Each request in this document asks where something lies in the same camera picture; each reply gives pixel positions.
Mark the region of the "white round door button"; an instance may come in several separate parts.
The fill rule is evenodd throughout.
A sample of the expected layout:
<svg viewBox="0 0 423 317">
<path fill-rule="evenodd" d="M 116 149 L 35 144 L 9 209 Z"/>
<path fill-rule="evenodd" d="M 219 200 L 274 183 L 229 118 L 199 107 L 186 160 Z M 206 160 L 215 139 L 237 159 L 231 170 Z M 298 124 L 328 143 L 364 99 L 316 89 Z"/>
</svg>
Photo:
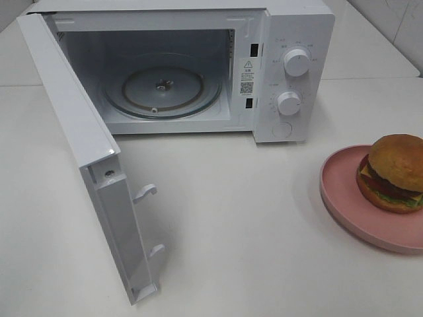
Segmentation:
<svg viewBox="0 0 423 317">
<path fill-rule="evenodd" d="M 288 122 L 278 122 L 272 127 L 272 134 L 276 139 L 287 139 L 292 133 L 292 125 Z"/>
</svg>

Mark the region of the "white microwave knob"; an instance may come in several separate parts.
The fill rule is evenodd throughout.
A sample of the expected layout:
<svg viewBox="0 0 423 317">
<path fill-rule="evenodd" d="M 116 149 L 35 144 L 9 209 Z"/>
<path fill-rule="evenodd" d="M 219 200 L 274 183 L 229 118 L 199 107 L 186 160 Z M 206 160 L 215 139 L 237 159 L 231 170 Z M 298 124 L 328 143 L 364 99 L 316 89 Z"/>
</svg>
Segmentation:
<svg viewBox="0 0 423 317">
<path fill-rule="evenodd" d="M 283 116 L 292 116 L 296 114 L 301 107 L 301 98 L 294 91 L 281 93 L 276 99 L 279 113 Z"/>
<path fill-rule="evenodd" d="M 293 48 L 284 55 L 284 69 L 292 77 L 304 75 L 309 70 L 309 52 L 304 48 Z"/>
</svg>

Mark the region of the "white microwave door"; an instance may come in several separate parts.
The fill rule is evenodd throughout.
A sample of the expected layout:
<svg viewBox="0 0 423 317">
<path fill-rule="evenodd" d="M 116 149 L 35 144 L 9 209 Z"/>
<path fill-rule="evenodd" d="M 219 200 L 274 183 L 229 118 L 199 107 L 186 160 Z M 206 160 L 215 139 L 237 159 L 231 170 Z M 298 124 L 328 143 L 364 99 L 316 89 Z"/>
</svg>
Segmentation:
<svg viewBox="0 0 423 317">
<path fill-rule="evenodd" d="M 145 249 L 134 205 L 153 184 L 132 195 L 123 171 L 120 148 L 61 48 L 53 20 L 39 13 L 18 17 L 42 84 L 58 117 L 89 193 L 130 304 L 158 289 L 151 272 L 165 247 Z"/>
</svg>

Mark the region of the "burger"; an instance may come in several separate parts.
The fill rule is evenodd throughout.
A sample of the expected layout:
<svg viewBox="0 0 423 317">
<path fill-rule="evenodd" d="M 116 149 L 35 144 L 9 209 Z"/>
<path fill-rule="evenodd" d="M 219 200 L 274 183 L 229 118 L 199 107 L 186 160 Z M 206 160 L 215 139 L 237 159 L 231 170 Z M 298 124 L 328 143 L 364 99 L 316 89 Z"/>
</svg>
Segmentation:
<svg viewBox="0 0 423 317">
<path fill-rule="evenodd" d="M 422 210 L 422 138 L 392 134 L 378 139 L 356 171 L 361 194 L 393 213 Z"/>
</svg>

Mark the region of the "pink plate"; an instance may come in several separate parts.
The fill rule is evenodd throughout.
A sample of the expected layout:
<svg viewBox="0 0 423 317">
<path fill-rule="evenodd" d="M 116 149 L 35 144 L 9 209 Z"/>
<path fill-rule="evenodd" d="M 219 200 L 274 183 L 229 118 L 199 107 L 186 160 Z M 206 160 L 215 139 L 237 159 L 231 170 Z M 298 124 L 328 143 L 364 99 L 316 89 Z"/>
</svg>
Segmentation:
<svg viewBox="0 0 423 317">
<path fill-rule="evenodd" d="M 328 212 L 342 227 L 384 250 L 422 254 L 422 212 L 398 214 L 369 202 L 356 183 L 359 163 L 369 145 L 354 145 L 331 154 L 320 171 L 319 189 Z"/>
</svg>

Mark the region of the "glass microwave turntable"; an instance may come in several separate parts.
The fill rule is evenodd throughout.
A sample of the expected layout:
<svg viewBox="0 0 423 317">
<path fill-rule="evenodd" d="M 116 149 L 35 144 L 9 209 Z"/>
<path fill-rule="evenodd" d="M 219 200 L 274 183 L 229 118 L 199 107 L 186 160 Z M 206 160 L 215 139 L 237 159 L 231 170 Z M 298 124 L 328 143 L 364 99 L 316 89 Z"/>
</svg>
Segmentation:
<svg viewBox="0 0 423 317">
<path fill-rule="evenodd" d="M 209 108 L 223 86 L 221 70 L 204 59 L 146 54 L 120 66 L 103 88 L 105 99 L 126 115 L 174 120 Z"/>
</svg>

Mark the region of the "white microwave oven body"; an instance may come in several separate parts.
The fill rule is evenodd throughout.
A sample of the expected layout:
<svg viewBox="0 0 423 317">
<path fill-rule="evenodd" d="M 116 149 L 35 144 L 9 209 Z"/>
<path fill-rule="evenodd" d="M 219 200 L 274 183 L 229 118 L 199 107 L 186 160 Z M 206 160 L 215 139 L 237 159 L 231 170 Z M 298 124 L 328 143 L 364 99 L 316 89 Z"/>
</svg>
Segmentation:
<svg viewBox="0 0 423 317">
<path fill-rule="evenodd" d="M 39 1 L 27 13 L 51 18 L 61 48 L 113 135 L 249 131 L 258 143 L 302 141 L 307 136 L 334 26 L 322 1 Z M 309 52 L 309 70 L 292 77 L 284 55 Z M 207 109 L 174 120 L 135 118 L 104 97 L 109 76 L 146 54 L 204 59 L 223 75 L 219 98 Z M 301 98 L 292 116 L 276 99 Z M 292 125 L 276 139 L 272 127 Z"/>
</svg>

